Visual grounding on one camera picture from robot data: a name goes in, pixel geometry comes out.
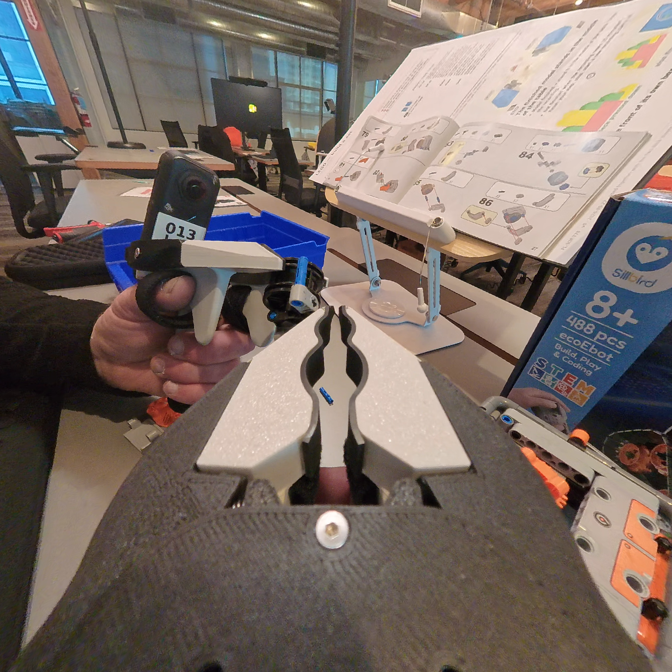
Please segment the open instruction booklet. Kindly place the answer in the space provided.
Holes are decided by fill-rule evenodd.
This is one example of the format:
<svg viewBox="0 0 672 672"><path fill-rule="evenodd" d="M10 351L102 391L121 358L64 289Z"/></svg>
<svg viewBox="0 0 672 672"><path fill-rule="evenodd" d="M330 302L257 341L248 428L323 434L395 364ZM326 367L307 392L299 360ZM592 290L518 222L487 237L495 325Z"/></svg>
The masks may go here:
<svg viewBox="0 0 672 672"><path fill-rule="evenodd" d="M413 50L313 180L434 240L566 264L609 197L671 154L671 2L630 1Z"/></svg>

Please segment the black ceiling pole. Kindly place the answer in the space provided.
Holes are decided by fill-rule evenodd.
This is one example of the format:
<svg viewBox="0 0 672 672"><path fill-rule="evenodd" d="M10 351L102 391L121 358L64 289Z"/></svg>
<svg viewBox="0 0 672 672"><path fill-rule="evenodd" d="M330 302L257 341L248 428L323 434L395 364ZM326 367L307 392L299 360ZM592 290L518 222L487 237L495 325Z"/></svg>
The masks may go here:
<svg viewBox="0 0 672 672"><path fill-rule="evenodd" d="M349 128L351 82L354 69L357 1L340 2L339 60L337 68L337 109L335 140L339 141Z"/></svg>

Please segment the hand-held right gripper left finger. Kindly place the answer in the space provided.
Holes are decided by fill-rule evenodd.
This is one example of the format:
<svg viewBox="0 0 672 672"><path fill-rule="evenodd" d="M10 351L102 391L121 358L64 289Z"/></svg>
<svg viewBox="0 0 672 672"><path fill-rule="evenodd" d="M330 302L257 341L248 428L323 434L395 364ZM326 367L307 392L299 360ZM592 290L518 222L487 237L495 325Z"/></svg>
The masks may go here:
<svg viewBox="0 0 672 672"><path fill-rule="evenodd" d="M301 443L314 427L314 402L301 379L318 345L319 309L258 353L197 459L202 472L265 479L284 491L305 473Z"/></svg>

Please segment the person's left forearm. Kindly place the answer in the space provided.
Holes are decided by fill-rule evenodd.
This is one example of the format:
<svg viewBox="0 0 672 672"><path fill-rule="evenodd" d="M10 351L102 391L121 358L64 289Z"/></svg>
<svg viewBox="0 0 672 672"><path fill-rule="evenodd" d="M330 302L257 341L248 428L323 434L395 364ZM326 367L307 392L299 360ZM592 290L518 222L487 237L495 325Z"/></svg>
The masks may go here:
<svg viewBox="0 0 672 672"><path fill-rule="evenodd" d="M20 391L82 388L125 396L98 376L91 355L91 333L106 308L1 278L1 426L15 412Z"/></svg>

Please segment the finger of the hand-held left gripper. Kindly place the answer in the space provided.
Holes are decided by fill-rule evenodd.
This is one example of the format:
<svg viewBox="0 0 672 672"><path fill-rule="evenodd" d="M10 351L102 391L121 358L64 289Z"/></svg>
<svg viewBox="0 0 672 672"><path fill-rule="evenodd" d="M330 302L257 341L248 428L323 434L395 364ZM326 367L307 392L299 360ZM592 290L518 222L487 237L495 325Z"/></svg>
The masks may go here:
<svg viewBox="0 0 672 672"><path fill-rule="evenodd" d="M273 342L276 326L267 317L265 305L248 306L248 331L251 340L258 348L265 348Z"/></svg>

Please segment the orange toy part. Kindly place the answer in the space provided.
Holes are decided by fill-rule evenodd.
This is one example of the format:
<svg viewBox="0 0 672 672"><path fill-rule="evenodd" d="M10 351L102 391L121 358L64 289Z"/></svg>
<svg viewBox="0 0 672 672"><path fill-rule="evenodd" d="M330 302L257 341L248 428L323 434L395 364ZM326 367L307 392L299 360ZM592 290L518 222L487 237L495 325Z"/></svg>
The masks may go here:
<svg viewBox="0 0 672 672"><path fill-rule="evenodd" d="M167 397L161 397L147 406L147 415L162 428L171 426L181 416L181 412L171 408L169 401Z"/></svg>

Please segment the wooden desk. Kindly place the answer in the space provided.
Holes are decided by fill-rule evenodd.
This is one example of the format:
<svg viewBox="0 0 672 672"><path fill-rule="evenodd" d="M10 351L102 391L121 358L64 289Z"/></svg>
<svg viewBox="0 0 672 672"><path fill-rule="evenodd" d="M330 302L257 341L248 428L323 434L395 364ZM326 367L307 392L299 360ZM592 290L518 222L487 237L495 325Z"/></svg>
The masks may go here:
<svg viewBox="0 0 672 672"><path fill-rule="evenodd" d="M209 155L200 150L174 148L178 153L205 165L216 173L231 172L235 164ZM75 164L80 169L102 169L108 171L128 172L131 170L155 171L160 156L168 151L167 147L127 149L109 147L86 147L75 157Z"/></svg>

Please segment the grey toy part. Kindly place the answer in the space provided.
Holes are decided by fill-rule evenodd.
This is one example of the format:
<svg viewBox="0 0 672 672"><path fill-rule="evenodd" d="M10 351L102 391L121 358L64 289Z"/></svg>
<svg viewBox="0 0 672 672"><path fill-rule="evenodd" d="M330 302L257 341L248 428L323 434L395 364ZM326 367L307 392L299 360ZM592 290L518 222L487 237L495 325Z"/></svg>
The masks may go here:
<svg viewBox="0 0 672 672"><path fill-rule="evenodd" d="M129 430L124 433L124 437L139 451L143 451L164 433L164 429L151 420L130 419L128 426Z"/></svg>

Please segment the blue plastic bin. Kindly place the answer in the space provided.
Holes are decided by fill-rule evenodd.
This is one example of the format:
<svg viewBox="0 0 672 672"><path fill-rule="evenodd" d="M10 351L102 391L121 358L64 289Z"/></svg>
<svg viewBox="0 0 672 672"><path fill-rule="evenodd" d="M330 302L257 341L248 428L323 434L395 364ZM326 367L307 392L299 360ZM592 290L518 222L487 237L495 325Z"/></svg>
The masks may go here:
<svg viewBox="0 0 672 672"><path fill-rule="evenodd" d="M134 270L126 263L125 251L142 231L141 223L109 226L102 232L105 264L119 291L137 284ZM282 257L306 257L324 266L328 236L267 211L213 216L206 240L246 240L265 244Z"/></svg>

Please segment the blue robot kit box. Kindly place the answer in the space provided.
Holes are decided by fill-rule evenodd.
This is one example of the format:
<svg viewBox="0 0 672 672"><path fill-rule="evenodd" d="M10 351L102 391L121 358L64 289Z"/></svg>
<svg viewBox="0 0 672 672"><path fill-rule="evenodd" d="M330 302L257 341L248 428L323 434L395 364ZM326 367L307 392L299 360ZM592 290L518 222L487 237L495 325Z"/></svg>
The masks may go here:
<svg viewBox="0 0 672 672"><path fill-rule="evenodd" d="M671 192L610 200L505 385L566 404L598 441L671 424Z"/></svg>

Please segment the black monitor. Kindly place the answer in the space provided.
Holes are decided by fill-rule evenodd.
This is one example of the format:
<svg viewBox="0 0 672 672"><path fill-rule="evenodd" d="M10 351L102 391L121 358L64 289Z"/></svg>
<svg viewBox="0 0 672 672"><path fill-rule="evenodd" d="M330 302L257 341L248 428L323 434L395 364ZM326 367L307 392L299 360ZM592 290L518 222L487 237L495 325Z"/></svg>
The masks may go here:
<svg viewBox="0 0 672 672"><path fill-rule="evenodd" d="M283 128L281 89L211 79L217 127L235 127L247 137Z"/></svg>

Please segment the person's left hand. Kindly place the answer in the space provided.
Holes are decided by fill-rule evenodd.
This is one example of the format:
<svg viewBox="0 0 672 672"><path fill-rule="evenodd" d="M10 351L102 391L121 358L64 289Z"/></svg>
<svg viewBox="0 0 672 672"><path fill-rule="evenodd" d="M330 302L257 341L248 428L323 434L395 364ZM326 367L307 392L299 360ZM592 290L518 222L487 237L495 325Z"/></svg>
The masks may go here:
<svg viewBox="0 0 672 672"><path fill-rule="evenodd" d="M139 309L136 289L116 297L91 334L97 373L113 388L193 405L255 347L248 335L222 321L207 345L193 332L162 327Z"/></svg>

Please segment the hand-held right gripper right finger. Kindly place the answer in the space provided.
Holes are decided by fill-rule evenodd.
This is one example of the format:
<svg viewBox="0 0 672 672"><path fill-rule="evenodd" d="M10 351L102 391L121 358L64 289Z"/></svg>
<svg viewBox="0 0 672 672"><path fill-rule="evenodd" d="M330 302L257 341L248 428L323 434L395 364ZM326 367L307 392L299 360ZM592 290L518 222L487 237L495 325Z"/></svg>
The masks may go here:
<svg viewBox="0 0 672 672"><path fill-rule="evenodd" d="M364 475L391 490L406 477L468 471L470 458L417 357L349 307L345 342L357 385L349 425L363 447Z"/></svg>

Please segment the black office chair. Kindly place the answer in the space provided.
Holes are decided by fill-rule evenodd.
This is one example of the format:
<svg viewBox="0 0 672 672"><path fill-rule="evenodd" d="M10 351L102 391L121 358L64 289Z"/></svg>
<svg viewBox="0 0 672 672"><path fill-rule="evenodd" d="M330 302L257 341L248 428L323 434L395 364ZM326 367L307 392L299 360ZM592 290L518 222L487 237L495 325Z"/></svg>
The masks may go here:
<svg viewBox="0 0 672 672"><path fill-rule="evenodd" d="M70 196L64 193L64 171L76 171L72 154L37 155L41 163L29 164L1 111L1 182L7 194L17 232L27 239L45 235L58 225Z"/></svg>

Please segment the black foam pad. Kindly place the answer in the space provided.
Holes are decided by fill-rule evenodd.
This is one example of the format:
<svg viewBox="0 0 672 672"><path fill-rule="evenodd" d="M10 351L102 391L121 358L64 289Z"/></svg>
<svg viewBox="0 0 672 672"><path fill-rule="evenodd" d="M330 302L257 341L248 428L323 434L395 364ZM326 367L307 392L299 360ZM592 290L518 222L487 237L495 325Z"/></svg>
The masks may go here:
<svg viewBox="0 0 672 672"><path fill-rule="evenodd" d="M101 237L25 248L4 266L13 281L39 290L107 284L112 281Z"/></svg>

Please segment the white book stand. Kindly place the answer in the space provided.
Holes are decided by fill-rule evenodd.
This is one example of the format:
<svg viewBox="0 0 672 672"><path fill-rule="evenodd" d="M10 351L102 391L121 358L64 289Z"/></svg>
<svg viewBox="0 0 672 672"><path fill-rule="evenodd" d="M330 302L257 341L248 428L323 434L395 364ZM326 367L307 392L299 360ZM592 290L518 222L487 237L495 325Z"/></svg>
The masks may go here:
<svg viewBox="0 0 672 672"><path fill-rule="evenodd" d="M356 215L368 281L323 290L323 298L334 307L353 308L416 355L461 343L465 338L462 330L440 315L440 249L456 238L443 206L421 211L349 188L327 189L327 199ZM381 278L373 224L424 242L423 261L413 276L415 293L397 281Z"/></svg>

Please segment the grey orange tracked toy robot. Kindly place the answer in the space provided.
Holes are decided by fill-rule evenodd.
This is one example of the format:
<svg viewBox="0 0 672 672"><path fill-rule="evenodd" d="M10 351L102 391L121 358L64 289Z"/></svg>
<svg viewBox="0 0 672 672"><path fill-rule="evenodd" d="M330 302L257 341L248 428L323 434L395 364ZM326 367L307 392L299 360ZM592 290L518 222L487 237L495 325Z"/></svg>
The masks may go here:
<svg viewBox="0 0 672 672"><path fill-rule="evenodd" d="M559 504L601 596L651 658L671 670L671 500L578 433L566 435L503 397L482 408L523 450Z"/></svg>

